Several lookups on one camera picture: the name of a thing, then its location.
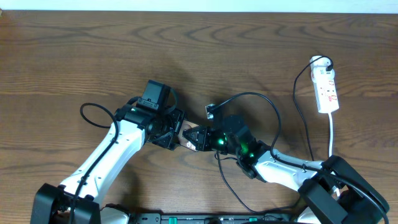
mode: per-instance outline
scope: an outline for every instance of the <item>wood grain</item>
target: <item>wood grain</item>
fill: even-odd
[[[174,87],[188,117],[242,91],[279,108],[277,148],[309,159],[292,102],[295,76],[312,55],[333,58],[340,109],[335,152],[389,202],[398,222],[398,16],[366,14],[6,11],[0,18],[0,223],[27,223],[39,187],[59,184],[102,140],[78,109],[115,110],[141,95],[148,79]],[[306,72],[297,98],[315,159],[327,157],[328,118],[318,114]],[[271,142],[271,107],[245,97],[229,106]],[[98,110],[93,120],[108,124]],[[298,195],[249,180],[225,161],[226,178],[254,210],[291,204]],[[163,212],[246,212],[221,180],[212,153],[145,145],[127,163],[106,203]]]

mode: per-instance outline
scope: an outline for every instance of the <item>white wall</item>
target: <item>white wall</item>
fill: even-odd
[[[398,13],[398,0],[0,0],[4,10]]]

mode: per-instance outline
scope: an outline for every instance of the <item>power strip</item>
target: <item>power strip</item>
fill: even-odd
[[[321,56],[314,56],[310,62],[313,62]],[[335,86],[335,71],[327,71],[326,68],[331,64],[328,58],[321,58],[311,63],[311,79],[315,89],[315,98],[319,113],[331,113],[336,111],[338,106],[337,92]]]

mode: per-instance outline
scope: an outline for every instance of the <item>black cable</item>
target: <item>black cable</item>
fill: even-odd
[[[223,179],[225,185],[229,188],[229,190],[232,192],[232,194],[236,197],[236,199],[242,204],[242,206],[248,210],[251,213],[255,213],[255,214],[265,214],[265,213],[269,213],[269,212],[276,212],[276,211],[281,211],[281,210],[285,210],[285,209],[290,209],[290,208],[294,208],[296,206],[296,204],[299,202],[297,201],[294,205],[290,205],[290,206],[285,206],[285,207],[280,207],[280,208],[272,208],[272,209],[268,209],[268,210],[264,210],[261,212],[257,212],[254,210],[251,210],[239,197],[238,195],[235,193],[235,191],[231,188],[231,186],[229,185],[229,183],[226,181],[224,173],[223,173],[223,168],[221,167],[221,159],[220,159],[220,154],[218,153],[218,151],[216,151],[216,155],[217,155],[217,161],[218,161],[218,168],[220,170],[220,174],[221,174],[221,178]]]
[[[236,155],[236,160],[238,161],[239,166],[244,167],[242,165],[242,161],[241,161],[241,153],[240,153],[240,148],[236,147],[235,149],[235,155]]]
[[[175,92],[175,90],[174,90],[173,88],[170,88],[170,92],[173,94],[175,103],[174,103],[174,105],[171,106],[169,109],[165,110],[165,111],[164,111],[164,114],[169,114],[169,113],[171,113],[173,110],[176,109],[176,107],[177,107],[177,105],[178,105],[178,95],[177,95],[177,93]]]
[[[278,116],[279,123],[280,123],[280,115],[279,115],[278,109],[276,108],[275,104],[274,104],[270,99],[268,99],[268,97],[264,96],[263,94],[254,93],[254,92],[244,92],[244,93],[236,94],[236,95],[232,96],[231,98],[229,98],[228,100],[224,101],[223,103],[221,103],[221,104],[219,104],[219,105],[217,105],[217,106],[214,106],[214,107],[210,108],[210,109],[209,109],[209,112],[211,113],[212,111],[217,110],[218,108],[222,107],[222,106],[225,105],[226,103],[229,103],[231,100],[236,99],[237,97],[243,96],[243,95],[260,96],[261,98],[267,100],[268,103],[271,104],[271,106],[274,108],[274,110],[275,110],[275,112],[276,112],[276,115]],[[271,149],[274,148],[275,142],[276,142],[276,140],[278,140],[278,137],[279,137],[279,134],[280,134],[281,131],[282,131],[282,127],[281,127],[281,124],[280,124],[280,125],[279,125],[279,129],[278,129],[278,133],[275,135],[274,140],[272,141]]]
[[[127,104],[132,105],[132,104],[135,103],[139,98],[140,98],[139,96],[135,96],[135,97],[131,98],[131,99],[127,102]]]
[[[72,205],[70,207],[70,216],[69,216],[69,223],[72,224],[73,223],[73,219],[75,218],[75,207],[76,207],[76,201],[77,198],[79,196],[80,190],[83,187],[84,183],[86,182],[87,177],[89,176],[90,172],[94,169],[94,167],[97,165],[97,163],[99,163],[99,161],[105,156],[105,154],[109,151],[109,149],[113,146],[114,143],[116,143],[116,140],[118,139],[119,136],[119,125],[118,122],[116,121],[116,118],[113,116],[113,114],[106,109],[105,107],[98,105],[96,103],[83,103],[82,106],[80,107],[80,114],[83,117],[83,119],[87,122],[89,122],[90,124],[96,126],[96,127],[100,127],[100,128],[106,128],[106,126],[102,126],[102,125],[98,125],[96,123],[91,122],[89,119],[86,118],[86,116],[83,114],[83,108],[86,106],[95,106],[98,107],[100,109],[102,109],[103,111],[105,111],[111,118],[112,118],[112,122],[114,124],[114,128],[115,128],[115,134],[114,137],[112,138],[110,144],[104,149],[104,151],[98,156],[98,158],[92,163],[92,165],[88,168],[88,170],[86,171],[86,173],[84,174],[83,177],[81,177],[80,179],[80,183],[76,189],[75,195],[73,196],[72,199]]]
[[[217,159],[217,153],[214,153],[214,158]],[[232,159],[232,160],[235,160],[235,161],[238,160],[237,158],[230,156],[230,157],[225,157],[224,159],[220,159],[220,161],[228,160],[228,159]]]
[[[331,60],[331,58],[330,58],[330,57],[327,57],[327,56],[318,57],[317,59],[315,59],[315,60],[313,60],[312,62],[310,62],[310,63],[297,75],[296,79],[294,80],[294,84],[293,84],[293,102],[294,102],[294,105],[296,106],[297,111],[298,111],[298,113],[300,114],[300,116],[301,116],[301,118],[302,118],[302,120],[303,120],[303,123],[304,123],[305,134],[307,135],[308,149],[310,150],[310,154],[311,154],[311,159],[312,159],[312,161],[314,161],[314,158],[313,158],[313,154],[312,154],[312,148],[311,148],[311,143],[310,143],[310,136],[309,136],[309,134],[308,134],[307,122],[305,121],[304,115],[302,114],[302,112],[301,112],[301,110],[300,110],[300,108],[299,108],[299,104],[298,104],[297,101],[296,101],[296,83],[297,83],[297,79],[301,76],[301,74],[302,74],[312,63],[316,62],[317,60],[319,60],[319,59],[321,59],[321,58],[327,58],[327,59],[330,60],[330,65],[327,66],[327,68],[326,68],[327,71],[330,71],[330,70],[333,68],[333,61]]]
[[[149,139],[147,142],[156,142],[156,141],[165,139],[165,138],[169,137],[170,135],[172,135],[173,132],[174,132],[174,130],[171,130],[171,131],[167,132],[166,134],[162,135],[161,137],[156,138],[156,139]]]

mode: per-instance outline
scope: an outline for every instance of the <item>white power strip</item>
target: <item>white power strip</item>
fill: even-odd
[[[311,79],[315,89],[315,98],[319,113],[327,113],[329,115],[330,140],[329,140],[329,157],[333,155],[333,121],[331,112],[336,111],[338,106],[337,92],[335,86],[335,71],[328,71],[327,66],[331,65],[330,59],[321,56],[311,58]]]

